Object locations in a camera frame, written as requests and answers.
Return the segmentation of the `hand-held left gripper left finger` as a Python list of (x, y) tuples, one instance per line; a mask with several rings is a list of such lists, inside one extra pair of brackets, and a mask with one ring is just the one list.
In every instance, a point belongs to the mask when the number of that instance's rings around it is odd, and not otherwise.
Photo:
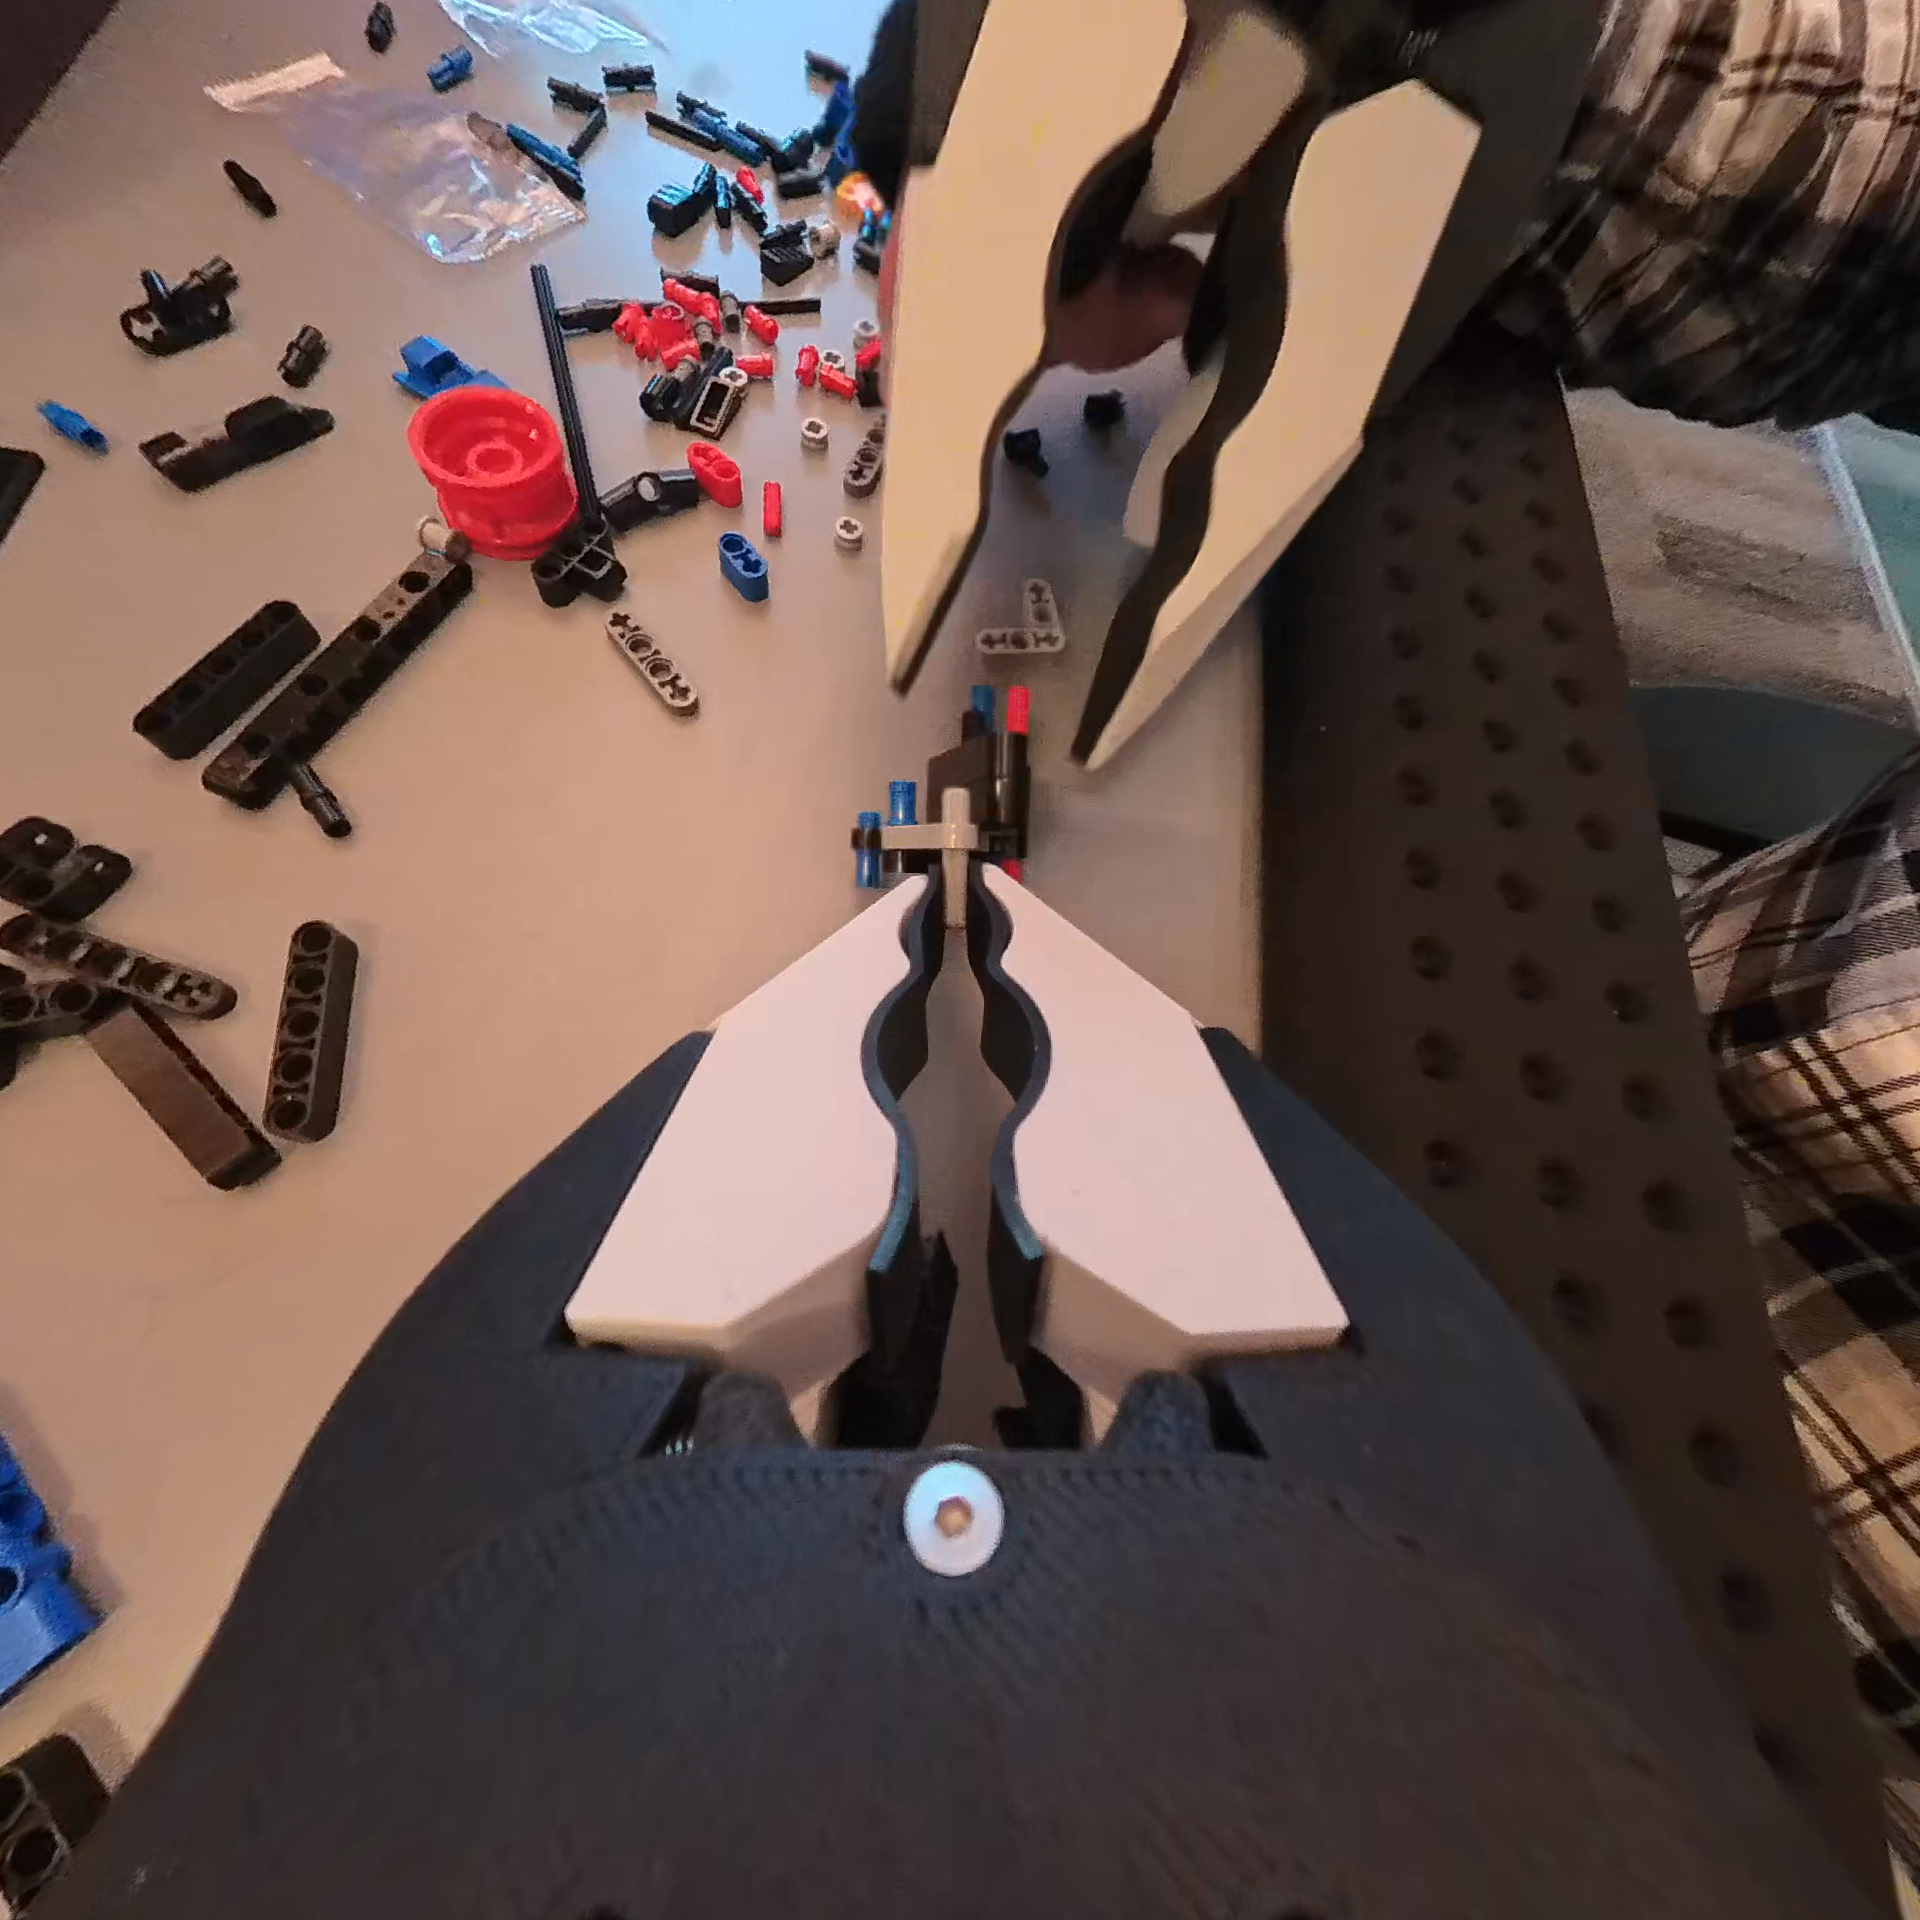
[(953, 1251), (921, 1234), (895, 1111), (926, 1062), (941, 883), (895, 873), (704, 1032), (567, 1330), (774, 1378), (807, 1439), (912, 1448), (953, 1323)]

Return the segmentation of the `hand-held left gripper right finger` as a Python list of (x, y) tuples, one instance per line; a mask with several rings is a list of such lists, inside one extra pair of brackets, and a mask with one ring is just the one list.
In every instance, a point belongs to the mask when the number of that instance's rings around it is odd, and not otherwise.
[(987, 1307), (1045, 1448), (1149, 1375), (1341, 1349), (1345, 1307), (1206, 1032), (1008, 867), (977, 867)]

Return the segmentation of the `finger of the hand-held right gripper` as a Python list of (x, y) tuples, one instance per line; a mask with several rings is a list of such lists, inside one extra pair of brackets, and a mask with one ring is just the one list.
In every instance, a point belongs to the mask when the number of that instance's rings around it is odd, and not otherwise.
[(1178, 76), (1188, 8), (921, 8), (912, 169), (880, 327), (880, 676), (912, 687), (987, 514), (987, 449), (1045, 370), (1057, 243)]
[(1471, 153), (1480, 122), (1430, 83), (1384, 83), (1256, 153), (1208, 243), (1222, 353), (1131, 490), (1123, 529), (1149, 554), (1084, 698), (1084, 769), (1104, 769), (1174, 698), (1356, 467)]

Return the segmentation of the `black blue toy brick assembly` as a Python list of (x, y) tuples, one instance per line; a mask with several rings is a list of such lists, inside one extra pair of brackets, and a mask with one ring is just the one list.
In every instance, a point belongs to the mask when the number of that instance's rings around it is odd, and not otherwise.
[(1026, 687), (977, 687), (961, 711), (961, 744), (926, 757), (921, 787), (889, 778), (880, 815), (856, 815), (856, 883), (880, 889), (895, 873), (936, 873), (941, 928), (964, 928), (964, 873), (1026, 867)]

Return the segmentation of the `person's right forearm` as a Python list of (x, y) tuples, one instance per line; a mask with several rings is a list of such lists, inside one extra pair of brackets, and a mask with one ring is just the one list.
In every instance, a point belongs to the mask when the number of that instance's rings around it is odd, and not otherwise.
[(1494, 298), (1564, 391), (1701, 424), (1920, 424), (1920, 8), (1608, 8)]

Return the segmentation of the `grey desk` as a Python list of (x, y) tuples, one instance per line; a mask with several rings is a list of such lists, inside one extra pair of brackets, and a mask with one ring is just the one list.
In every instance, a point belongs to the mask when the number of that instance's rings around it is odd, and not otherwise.
[[(333, 642), (431, 514), (390, 380), (401, 333), (552, 391), (534, 274), (558, 298), (658, 290), (646, 190), (693, 172), (622, 110), (585, 163), (585, 220), (486, 266), (420, 243), (318, 184), (277, 122), (204, 83), (333, 50), (361, 83), (425, 91), (456, 46), (443, 8), (115, 8), (4, 153), (4, 440), (49, 456), (4, 536), (4, 825), (52, 815), (126, 854), (99, 918), (118, 947), (235, 983), (189, 1032), (213, 1079), (257, 1111), (279, 950), (297, 924), (361, 941), (352, 1079), (327, 1140), (290, 1140), (257, 1188), (204, 1188), (138, 1099), (65, 1039), (4, 1086), (4, 1448), (38, 1476), (103, 1621), (4, 1697), (4, 1756), (65, 1729), (103, 1786), (164, 1719), (242, 1554), (367, 1338), (431, 1257), (666, 1045), (856, 924), (856, 815), (921, 778), (953, 731), (977, 636), (1054, 579), (1069, 654), (1039, 667), (1039, 889), (1193, 1010), (1249, 1010), (1249, 623), (1178, 687), (1160, 736), (1073, 778), (1069, 736), (1104, 606), (1123, 495), (1178, 357), (1054, 370), (1020, 420), (1054, 483), (997, 467), (987, 541), (912, 698), (880, 687), (876, 518), (840, 554), (843, 440), (798, 449), (790, 344), (731, 424), (746, 514), (688, 514), (617, 541), (622, 606), (688, 660), (675, 724), (617, 660), (593, 599), (542, 606), (528, 561), (480, 561), (462, 606), (318, 757), (352, 836), (297, 803), (257, 815), (204, 762), (152, 757), (126, 714), (257, 599)], [(222, 163), (277, 190), (257, 220)], [(230, 262), (230, 333), (146, 357), (118, 344), (138, 274)], [(279, 344), (327, 333), (314, 391)], [(333, 408), (333, 437), (177, 495), (138, 440), (204, 437), (250, 396)], [(38, 404), (103, 424), (63, 440)], [(740, 599), (715, 536), (746, 536), (770, 599)]]

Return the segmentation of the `person's right hand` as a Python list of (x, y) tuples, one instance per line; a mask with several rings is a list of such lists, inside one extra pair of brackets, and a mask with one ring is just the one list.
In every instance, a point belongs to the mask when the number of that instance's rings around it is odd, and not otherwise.
[(1110, 251), (1054, 308), (1045, 367), (1123, 370), (1188, 333), (1206, 262), (1188, 243)]

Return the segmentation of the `pile of small toy pins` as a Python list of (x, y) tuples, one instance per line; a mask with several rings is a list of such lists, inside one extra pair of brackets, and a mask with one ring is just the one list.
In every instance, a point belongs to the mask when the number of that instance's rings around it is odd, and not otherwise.
[(617, 333), (646, 367), (640, 408), (675, 437), (722, 437), (746, 380), (774, 370), (774, 327), (816, 320), (825, 298), (782, 298), (798, 274), (856, 262), (876, 274), (889, 211), (864, 196), (864, 231), (843, 231), (856, 190), (856, 76), (840, 63), (807, 50), (807, 76), (828, 83), (828, 110), (816, 129), (790, 129), (782, 142), (693, 91), (675, 91), (675, 114), (646, 110), (646, 129), (709, 153), (693, 184), (666, 184), (646, 196), (646, 231), (666, 243), (715, 231), (752, 233), (759, 290), (740, 298), (715, 274), (666, 266), (666, 298), (593, 298), (558, 308), (567, 333)]

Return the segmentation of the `black dimpled panel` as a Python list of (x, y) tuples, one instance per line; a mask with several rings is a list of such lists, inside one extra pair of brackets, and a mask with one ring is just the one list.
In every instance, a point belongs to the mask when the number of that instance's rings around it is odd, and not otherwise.
[(1280, 554), (1263, 1068), (1498, 1292), (1532, 1575), (1701, 1662), (1715, 1794), (1897, 1910), (1564, 380), (1461, 327)]

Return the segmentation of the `long black toy axle rod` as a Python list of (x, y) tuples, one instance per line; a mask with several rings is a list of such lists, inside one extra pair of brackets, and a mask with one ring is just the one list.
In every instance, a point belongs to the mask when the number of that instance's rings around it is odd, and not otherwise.
[(552, 353), (552, 380), (558, 380), (567, 467), (580, 490), (580, 536), (599, 536), (599, 490), (593, 490), (585, 408), (580, 408), (580, 380), (573, 380), (573, 333), (567, 333), (558, 281), (542, 262), (534, 262), (534, 310), (542, 310), (542, 353)]

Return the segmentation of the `clear plastic bag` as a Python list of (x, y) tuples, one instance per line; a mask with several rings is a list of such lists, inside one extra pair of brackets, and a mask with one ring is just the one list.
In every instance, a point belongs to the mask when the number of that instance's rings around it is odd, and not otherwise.
[(257, 114), (361, 211), (431, 266), (486, 266), (585, 220), (497, 122), (448, 91), (361, 83), (327, 50), (204, 83), (222, 114)]
[(443, 0), (443, 12), (486, 50), (668, 50), (668, 37), (622, 0)]

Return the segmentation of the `black triangular toy connector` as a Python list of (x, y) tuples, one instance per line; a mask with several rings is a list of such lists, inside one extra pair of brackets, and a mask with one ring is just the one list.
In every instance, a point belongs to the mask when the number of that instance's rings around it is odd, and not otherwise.
[(552, 541), (552, 550), (534, 554), (534, 597), (542, 597), (552, 606), (617, 599), (617, 597), (622, 597), (622, 561), (617, 561), (611, 518), (573, 518), (567, 541)]

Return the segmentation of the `grey thin toy liftarm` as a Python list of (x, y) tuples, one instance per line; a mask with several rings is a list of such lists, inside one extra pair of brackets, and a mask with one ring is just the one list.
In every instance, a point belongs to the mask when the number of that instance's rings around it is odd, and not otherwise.
[(668, 714), (688, 724), (704, 714), (704, 687), (675, 667), (675, 654), (666, 654), (666, 642), (634, 606), (611, 606), (611, 650)]

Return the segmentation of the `large red toy wheel hub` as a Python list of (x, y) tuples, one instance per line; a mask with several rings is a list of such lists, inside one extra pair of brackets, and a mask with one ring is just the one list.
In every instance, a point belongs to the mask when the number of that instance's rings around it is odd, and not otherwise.
[(469, 554), (534, 561), (580, 518), (567, 424), (520, 391), (425, 396), (401, 440)]

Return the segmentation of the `long black toy beam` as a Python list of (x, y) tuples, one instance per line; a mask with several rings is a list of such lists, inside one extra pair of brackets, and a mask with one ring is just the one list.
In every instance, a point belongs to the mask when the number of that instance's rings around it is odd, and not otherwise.
[(420, 550), (297, 676), (204, 762), (204, 796), (270, 809), (469, 597), (469, 554)]

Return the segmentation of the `person's plaid shirt torso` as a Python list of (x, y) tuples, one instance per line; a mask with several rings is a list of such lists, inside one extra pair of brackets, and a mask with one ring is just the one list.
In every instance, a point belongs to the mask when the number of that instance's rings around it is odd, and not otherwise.
[(1914, 1856), (1920, 1794), (1920, 757), (1681, 889), (1765, 1330)]

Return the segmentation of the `short black toy beam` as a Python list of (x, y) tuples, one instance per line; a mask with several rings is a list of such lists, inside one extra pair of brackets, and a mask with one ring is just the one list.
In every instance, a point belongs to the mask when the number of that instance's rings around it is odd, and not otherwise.
[(297, 599), (257, 599), (230, 642), (177, 667), (126, 731), (164, 762), (189, 762), (230, 736), (314, 650), (318, 636)]

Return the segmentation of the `black toy panel piece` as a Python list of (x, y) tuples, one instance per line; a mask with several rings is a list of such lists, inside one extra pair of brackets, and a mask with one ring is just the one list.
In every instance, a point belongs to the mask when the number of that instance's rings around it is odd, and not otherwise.
[(257, 474), (308, 440), (333, 437), (333, 408), (318, 404), (290, 404), (290, 396), (250, 396), (235, 404), (222, 424), (204, 437), (152, 437), (138, 440), (138, 456), (177, 490), (177, 495), (204, 495), (235, 474)]

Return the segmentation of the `blue studded toy beam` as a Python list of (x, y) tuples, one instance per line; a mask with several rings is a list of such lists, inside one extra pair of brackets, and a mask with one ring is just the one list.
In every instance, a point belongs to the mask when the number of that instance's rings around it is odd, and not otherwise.
[(99, 1611), (85, 1600), (32, 1472), (14, 1448), (0, 1448), (0, 1697), (75, 1657), (91, 1631)]

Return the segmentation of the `black connector with axle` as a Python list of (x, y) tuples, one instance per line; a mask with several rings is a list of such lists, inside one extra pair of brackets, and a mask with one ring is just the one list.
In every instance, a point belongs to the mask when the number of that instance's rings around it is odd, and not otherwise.
[(118, 344), (138, 344), (146, 357), (177, 357), (177, 353), (222, 344), (235, 327), (230, 320), (230, 298), (235, 298), (230, 262), (204, 262), (180, 281), (146, 266), (138, 290), (146, 298), (118, 310)]

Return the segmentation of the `wide black studded toy beam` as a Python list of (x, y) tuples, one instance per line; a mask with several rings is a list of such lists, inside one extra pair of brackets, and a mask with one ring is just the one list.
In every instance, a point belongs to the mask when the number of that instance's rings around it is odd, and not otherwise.
[(0, 1910), (32, 1910), (99, 1831), (103, 1786), (75, 1739), (0, 1758)]

